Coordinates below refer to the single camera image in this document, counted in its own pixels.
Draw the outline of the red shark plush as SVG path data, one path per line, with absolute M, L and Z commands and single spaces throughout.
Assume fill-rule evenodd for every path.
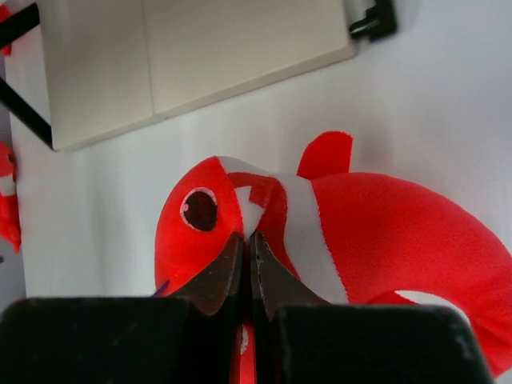
M 292 174 L 212 156 L 170 192 L 157 224 L 154 280 L 180 289 L 231 234 L 260 232 L 277 260 L 321 298 L 402 304 L 406 291 L 456 305 L 493 376 L 511 368 L 511 255 L 460 205 L 389 175 L 353 172 L 353 139 L 327 131 Z

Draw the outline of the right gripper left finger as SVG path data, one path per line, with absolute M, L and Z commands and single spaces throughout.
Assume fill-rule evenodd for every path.
M 28 298 L 1 316 L 4 383 L 236 383 L 243 241 L 167 297 Z

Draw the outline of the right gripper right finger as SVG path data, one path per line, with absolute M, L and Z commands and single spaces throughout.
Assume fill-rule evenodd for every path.
M 466 321 L 444 306 L 334 305 L 250 237 L 258 383 L 491 383 Z

